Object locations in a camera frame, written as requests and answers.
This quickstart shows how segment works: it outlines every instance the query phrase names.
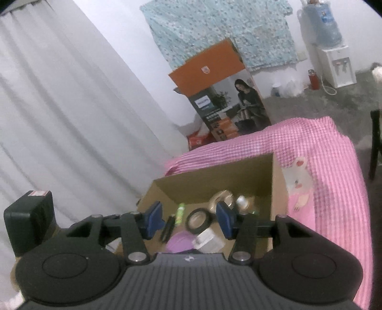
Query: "green marker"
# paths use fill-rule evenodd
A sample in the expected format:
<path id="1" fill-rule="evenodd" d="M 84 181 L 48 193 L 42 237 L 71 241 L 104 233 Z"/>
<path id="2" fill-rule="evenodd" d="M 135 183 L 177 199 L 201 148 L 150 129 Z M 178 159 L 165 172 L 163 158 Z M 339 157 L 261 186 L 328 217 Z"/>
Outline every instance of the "green marker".
<path id="1" fill-rule="evenodd" d="M 179 226 L 182 223 L 184 210 L 185 210 L 185 204 L 184 203 L 179 204 L 179 207 L 176 211 L 176 216 L 175 216 L 175 226 Z"/>

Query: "white curtain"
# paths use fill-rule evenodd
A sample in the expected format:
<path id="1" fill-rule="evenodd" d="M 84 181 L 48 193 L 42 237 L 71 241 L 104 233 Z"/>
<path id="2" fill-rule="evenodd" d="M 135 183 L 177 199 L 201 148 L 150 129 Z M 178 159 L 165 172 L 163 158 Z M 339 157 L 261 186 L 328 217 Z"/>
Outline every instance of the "white curtain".
<path id="1" fill-rule="evenodd" d="M 51 190 L 61 227 L 135 209 L 164 163 L 186 151 L 186 139 L 72 0 L 0 17 L 0 131 L 0 209 L 28 190 Z M 6 300 L 15 258 L 2 217 L 0 251 Z"/>

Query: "wall outlet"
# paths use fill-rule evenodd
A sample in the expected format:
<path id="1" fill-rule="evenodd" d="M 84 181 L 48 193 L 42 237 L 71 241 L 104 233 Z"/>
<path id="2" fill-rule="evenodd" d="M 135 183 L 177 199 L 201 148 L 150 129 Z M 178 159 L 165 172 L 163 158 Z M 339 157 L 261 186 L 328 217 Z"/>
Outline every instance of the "wall outlet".
<path id="1" fill-rule="evenodd" d="M 306 56 L 306 51 L 304 51 L 304 50 L 298 51 L 297 52 L 297 58 L 298 58 L 299 61 L 307 60 L 308 57 Z"/>

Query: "bear ear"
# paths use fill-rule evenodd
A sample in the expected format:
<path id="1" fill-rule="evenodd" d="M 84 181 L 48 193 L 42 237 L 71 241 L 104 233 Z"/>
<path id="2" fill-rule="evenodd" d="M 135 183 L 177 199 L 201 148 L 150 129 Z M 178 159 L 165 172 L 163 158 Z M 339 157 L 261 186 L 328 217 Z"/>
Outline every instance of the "bear ear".
<path id="1" fill-rule="evenodd" d="M 295 159 L 293 162 L 293 166 L 296 167 L 301 167 L 301 168 L 306 168 L 306 165 L 308 164 L 308 160 L 306 157 L 300 156 Z"/>

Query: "purple object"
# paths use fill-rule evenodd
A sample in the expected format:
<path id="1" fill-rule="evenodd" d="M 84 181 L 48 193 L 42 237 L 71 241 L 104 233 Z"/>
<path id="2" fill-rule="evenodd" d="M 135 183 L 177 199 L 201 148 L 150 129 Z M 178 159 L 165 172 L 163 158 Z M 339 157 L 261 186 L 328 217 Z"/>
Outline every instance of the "purple object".
<path id="1" fill-rule="evenodd" d="M 194 248 L 192 241 L 195 236 L 188 231 L 181 231 L 173 235 L 167 242 L 166 249 L 171 253 L 179 253 Z"/>

